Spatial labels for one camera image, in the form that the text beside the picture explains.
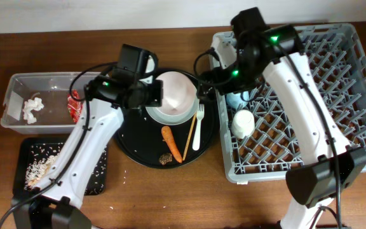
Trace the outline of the grey dishwasher rack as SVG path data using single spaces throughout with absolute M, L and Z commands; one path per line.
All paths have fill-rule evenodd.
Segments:
M 351 24 L 305 25 L 297 32 L 335 124 L 353 147 L 366 151 L 366 55 L 356 29 Z M 283 179 L 303 164 L 297 139 L 269 85 L 248 93 L 248 104 L 238 110 L 227 105 L 225 95 L 217 96 L 226 178 L 237 184 Z M 231 124 L 242 109 L 253 114 L 255 130 L 238 139 Z

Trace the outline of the clear plastic waste bin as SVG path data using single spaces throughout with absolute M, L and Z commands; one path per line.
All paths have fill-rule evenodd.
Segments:
M 73 130 L 73 122 L 67 109 L 67 97 L 72 80 L 77 72 L 51 72 L 51 73 L 18 73 L 14 74 L 8 83 L 4 97 L 4 113 L 0 124 L 20 134 L 69 134 Z M 33 111 L 37 122 L 28 124 L 24 120 L 24 103 L 20 121 L 7 115 L 10 94 L 17 93 L 24 99 L 39 97 L 44 108 Z

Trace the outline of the white plastic cup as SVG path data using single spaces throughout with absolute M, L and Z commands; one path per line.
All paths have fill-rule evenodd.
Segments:
M 238 139 L 244 139 L 253 134 L 255 130 L 255 120 L 253 114 L 242 109 L 235 113 L 232 124 L 231 132 Z

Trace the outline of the light blue plastic cup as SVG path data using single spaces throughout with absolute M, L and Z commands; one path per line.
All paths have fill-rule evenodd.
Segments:
M 234 110 L 244 108 L 250 99 L 248 92 L 240 92 L 237 94 L 230 93 L 226 95 L 227 105 Z

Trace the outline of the pink bowl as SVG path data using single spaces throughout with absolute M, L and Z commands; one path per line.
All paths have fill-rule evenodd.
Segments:
M 177 116 L 191 109 L 196 96 L 196 88 L 185 74 L 167 71 L 156 79 L 163 82 L 162 105 L 158 108 L 161 113 Z

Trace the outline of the crumpled white tissue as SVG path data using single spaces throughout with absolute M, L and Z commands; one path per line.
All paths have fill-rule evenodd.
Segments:
M 33 111 L 40 111 L 44 108 L 44 104 L 42 99 L 39 97 L 35 97 L 34 99 L 29 99 L 24 102 L 24 120 L 27 121 L 28 124 L 33 124 L 37 122 L 37 118 L 32 114 Z

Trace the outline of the wooden chopstick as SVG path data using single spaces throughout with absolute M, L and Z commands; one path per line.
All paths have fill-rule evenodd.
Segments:
M 193 118 L 192 118 L 192 121 L 191 121 L 191 126 L 190 126 L 190 129 L 189 129 L 189 133 L 188 133 L 188 136 L 187 136 L 187 141 L 186 141 L 186 145 L 185 145 L 185 148 L 184 148 L 184 154 L 183 154 L 183 157 L 182 157 L 182 160 L 185 161 L 186 159 L 186 156 L 187 156 L 187 151 L 188 151 L 188 148 L 189 148 L 189 143 L 191 141 L 191 136 L 192 136 L 192 133 L 193 133 L 193 128 L 194 128 L 194 124 L 195 124 L 195 121 L 196 121 L 196 113 L 193 115 Z

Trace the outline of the round black tray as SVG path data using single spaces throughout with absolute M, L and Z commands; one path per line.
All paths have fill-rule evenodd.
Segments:
M 161 68 L 154 78 L 156 79 L 160 74 L 167 71 L 177 71 L 185 74 L 192 81 L 197 92 L 198 80 L 192 74 L 182 70 Z M 169 126 L 171 128 L 177 148 L 183 157 L 193 117 L 180 125 L 164 125 L 154 121 L 147 113 L 146 108 L 142 108 L 138 111 L 130 111 L 126 115 L 122 127 L 115 133 L 114 139 L 125 155 L 141 165 L 156 169 L 171 169 L 188 164 L 200 157 L 210 147 L 215 134 L 219 131 L 219 118 L 216 103 L 214 101 L 207 102 L 199 100 L 199 104 L 205 105 L 205 116 L 201 122 L 200 148 L 198 151 L 192 149 L 196 130 L 196 127 L 194 127 L 187 156 L 182 163 L 177 162 L 174 158 L 172 162 L 169 162 L 166 165 L 161 165 L 159 163 L 159 158 L 162 154 L 171 153 L 163 139 L 161 128 L 163 126 Z

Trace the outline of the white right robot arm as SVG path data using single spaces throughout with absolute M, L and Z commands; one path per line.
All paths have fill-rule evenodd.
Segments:
M 366 165 L 366 151 L 352 147 L 330 115 L 311 75 L 304 45 L 292 25 L 268 26 L 256 7 L 231 20 L 236 46 L 221 50 L 213 42 L 207 51 L 219 65 L 195 73 L 198 97 L 206 87 L 220 94 L 245 92 L 264 78 L 274 90 L 299 143 L 303 166 L 289 170 L 292 199 L 278 228 L 314 228 L 332 202 L 341 201 Z

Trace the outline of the rice and peanut scraps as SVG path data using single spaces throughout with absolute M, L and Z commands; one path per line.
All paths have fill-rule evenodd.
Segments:
M 57 159 L 61 147 L 48 146 L 42 148 L 35 146 L 30 151 L 30 162 L 25 171 L 24 190 L 30 191 L 35 184 L 46 174 L 49 167 Z M 105 148 L 98 160 L 94 171 L 91 173 L 85 195 L 99 195 L 104 191 L 107 175 L 107 148 Z

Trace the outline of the orange carrot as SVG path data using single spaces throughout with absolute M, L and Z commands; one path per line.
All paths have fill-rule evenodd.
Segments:
M 161 128 L 161 134 L 174 159 L 176 159 L 177 162 L 182 163 L 182 156 L 175 143 L 171 128 L 169 126 L 163 126 Z

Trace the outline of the brown food scrap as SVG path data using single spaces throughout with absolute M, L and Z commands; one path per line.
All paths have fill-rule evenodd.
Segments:
M 173 161 L 173 156 L 171 153 L 164 153 L 159 158 L 159 163 L 161 165 L 166 165 L 167 163 L 172 162 L 172 161 Z

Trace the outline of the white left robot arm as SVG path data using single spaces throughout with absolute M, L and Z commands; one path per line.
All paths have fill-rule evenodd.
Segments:
M 80 208 L 85 189 L 110 138 L 122 126 L 123 108 L 161 106 L 163 82 L 97 76 L 84 87 L 81 116 L 33 195 L 17 196 L 0 219 L 17 228 L 92 228 Z

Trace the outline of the light grey plate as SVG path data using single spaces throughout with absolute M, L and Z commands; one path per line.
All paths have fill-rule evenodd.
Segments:
M 173 99 L 166 96 L 161 107 L 146 107 L 149 116 L 164 125 L 180 125 L 193 117 L 197 111 L 199 99 L 193 96 Z

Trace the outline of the black rectangular food tray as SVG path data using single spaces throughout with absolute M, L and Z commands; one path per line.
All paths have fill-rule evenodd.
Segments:
M 66 140 L 66 137 L 30 137 L 26 138 L 21 143 L 17 169 L 15 171 L 13 182 L 14 195 L 28 193 L 31 191 L 24 190 L 25 171 L 27 168 L 27 163 L 31 161 L 31 149 L 35 146 L 41 146 L 42 148 L 47 148 L 48 146 L 57 148 L 60 146 L 62 149 Z

